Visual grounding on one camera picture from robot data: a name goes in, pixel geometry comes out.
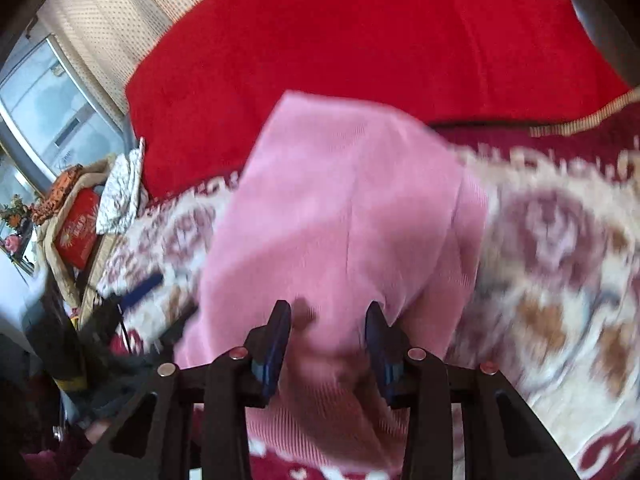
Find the orange black patterned cloth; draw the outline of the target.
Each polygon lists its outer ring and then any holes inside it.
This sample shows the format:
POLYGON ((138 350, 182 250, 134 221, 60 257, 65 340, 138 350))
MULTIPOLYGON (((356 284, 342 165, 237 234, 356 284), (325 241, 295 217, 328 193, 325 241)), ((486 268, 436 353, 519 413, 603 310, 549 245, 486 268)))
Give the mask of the orange black patterned cloth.
POLYGON ((53 182, 46 197, 35 203, 30 208, 32 222, 41 226, 43 222, 51 219, 64 205, 66 197, 84 172, 84 166, 75 165, 67 168, 53 182))

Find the red velvet backrest cover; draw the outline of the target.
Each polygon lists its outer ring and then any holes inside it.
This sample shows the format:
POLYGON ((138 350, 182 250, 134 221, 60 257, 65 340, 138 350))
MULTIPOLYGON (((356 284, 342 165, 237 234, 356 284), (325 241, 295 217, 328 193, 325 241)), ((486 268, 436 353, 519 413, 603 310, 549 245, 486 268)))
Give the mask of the red velvet backrest cover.
POLYGON ((241 168, 288 90, 429 125, 559 124, 629 87, 570 0, 202 0, 127 84, 146 190, 161 198, 241 168))

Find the floral maroon sofa blanket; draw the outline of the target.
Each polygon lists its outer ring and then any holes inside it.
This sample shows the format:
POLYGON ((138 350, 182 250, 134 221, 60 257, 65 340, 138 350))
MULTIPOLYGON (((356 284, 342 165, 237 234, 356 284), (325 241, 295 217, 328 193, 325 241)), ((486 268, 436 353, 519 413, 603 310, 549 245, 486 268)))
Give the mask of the floral maroon sofa blanket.
MULTIPOLYGON (((446 360, 496 363, 579 478, 639 479, 639 87, 566 124, 439 133, 488 143, 460 148, 488 191, 488 234, 446 360)), ((150 206, 92 271, 103 297, 166 276, 125 314, 129 338, 117 329, 116 352, 128 341, 150 350, 195 292, 231 194, 222 182, 150 206)), ((385 477, 271 430, 254 435, 254 478, 385 477)))

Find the beige dotted curtain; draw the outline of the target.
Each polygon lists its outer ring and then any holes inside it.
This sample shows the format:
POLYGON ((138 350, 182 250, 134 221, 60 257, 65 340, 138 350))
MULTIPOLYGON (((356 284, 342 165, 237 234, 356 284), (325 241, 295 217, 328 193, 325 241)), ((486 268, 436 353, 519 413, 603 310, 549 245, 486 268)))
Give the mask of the beige dotted curtain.
POLYGON ((90 94, 117 125, 125 87, 179 18, 201 0, 47 0, 38 18, 52 32, 90 94))

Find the red gift box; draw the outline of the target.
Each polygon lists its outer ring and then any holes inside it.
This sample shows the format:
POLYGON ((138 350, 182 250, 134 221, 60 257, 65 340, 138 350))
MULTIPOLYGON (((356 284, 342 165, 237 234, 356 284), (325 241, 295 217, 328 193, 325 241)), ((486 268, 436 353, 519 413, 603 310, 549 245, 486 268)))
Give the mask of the red gift box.
POLYGON ((62 260, 79 271, 85 270, 98 237, 96 215, 99 206, 100 196, 92 188, 83 188, 70 207, 54 242, 62 260))

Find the white patterned folded cloth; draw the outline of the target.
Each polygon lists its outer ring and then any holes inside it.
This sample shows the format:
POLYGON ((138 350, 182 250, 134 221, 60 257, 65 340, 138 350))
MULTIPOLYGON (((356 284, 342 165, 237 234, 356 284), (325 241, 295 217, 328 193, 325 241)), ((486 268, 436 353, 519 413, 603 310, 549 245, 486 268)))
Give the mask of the white patterned folded cloth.
POLYGON ((96 234, 124 234, 145 210, 149 194, 142 183, 145 140, 128 154, 120 154, 101 194, 96 234))

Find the silver refrigerator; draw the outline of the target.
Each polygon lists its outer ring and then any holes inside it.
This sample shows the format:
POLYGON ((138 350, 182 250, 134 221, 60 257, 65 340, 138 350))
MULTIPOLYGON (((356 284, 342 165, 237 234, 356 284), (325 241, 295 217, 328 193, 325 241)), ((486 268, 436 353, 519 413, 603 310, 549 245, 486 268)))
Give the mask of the silver refrigerator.
POLYGON ((18 40, 1 69, 1 118, 36 175, 47 183, 127 148, 125 133, 51 36, 18 40))

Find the pink corduroy jacket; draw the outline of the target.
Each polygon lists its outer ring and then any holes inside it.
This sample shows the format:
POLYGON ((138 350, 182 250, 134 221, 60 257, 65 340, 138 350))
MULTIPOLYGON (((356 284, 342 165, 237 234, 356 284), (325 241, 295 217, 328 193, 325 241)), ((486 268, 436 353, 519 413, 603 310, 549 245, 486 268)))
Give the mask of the pink corduroy jacket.
POLYGON ((248 412, 250 436, 309 466, 398 471, 407 419, 376 388, 367 308, 377 302, 443 356, 474 288, 487 207, 477 178, 418 120, 285 93, 216 222, 177 364, 212 362, 284 300, 279 388, 248 412))

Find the beige blanket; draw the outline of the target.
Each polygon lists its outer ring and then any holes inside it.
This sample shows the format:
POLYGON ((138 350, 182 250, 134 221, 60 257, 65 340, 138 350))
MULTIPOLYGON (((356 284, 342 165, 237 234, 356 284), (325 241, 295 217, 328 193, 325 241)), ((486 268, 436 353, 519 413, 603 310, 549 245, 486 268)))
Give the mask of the beige blanket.
POLYGON ((84 166, 84 172, 75 183, 70 195, 66 197, 62 208, 51 219, 43 222, 41 226, 36 226, 38 256, 42 257, 49 266, 63 300, 72 309, 81 308, 84 293, 76 285, 72 266, 62 260, 54 242, 77 194, 83 188, 94 188, 104 184, 112 170, 114 161, 115 155, 109 154, 104 159, 84 166))

